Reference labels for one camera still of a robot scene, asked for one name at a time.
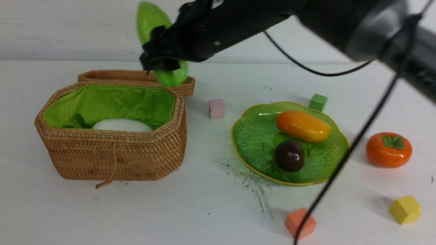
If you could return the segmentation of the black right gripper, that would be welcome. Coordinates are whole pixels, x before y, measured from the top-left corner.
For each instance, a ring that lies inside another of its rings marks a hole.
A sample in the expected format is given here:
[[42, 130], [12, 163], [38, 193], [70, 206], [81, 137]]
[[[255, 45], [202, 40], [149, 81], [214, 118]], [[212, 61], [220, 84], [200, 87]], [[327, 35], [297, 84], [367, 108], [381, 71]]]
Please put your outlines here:
[[179, 61], [203, 62], [225, 50], [225, 1], [195, 0], [179, 8], [175, 22], [157, 26], [143, 45], [145, 71], [176, 71]]

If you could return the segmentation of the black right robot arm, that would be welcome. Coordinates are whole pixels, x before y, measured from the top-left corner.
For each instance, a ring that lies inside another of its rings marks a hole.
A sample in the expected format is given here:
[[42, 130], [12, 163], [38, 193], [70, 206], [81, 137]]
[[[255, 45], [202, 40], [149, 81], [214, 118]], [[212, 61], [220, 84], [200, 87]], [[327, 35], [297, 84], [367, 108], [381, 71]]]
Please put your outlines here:
[[[168, 27], [148, 2], [138, 6], [140, 62], [145, 71], [170, 74], [181, 62], [203, 62], [296, 16], [300, 23], [355, 62], [378, 60], [435, 101], [435, 32], [420, 26], [428, 8], [411, 13], [406, 0], [195, 0], [179, 8]], [[145, 21], [151, 22], [150, 30]]]

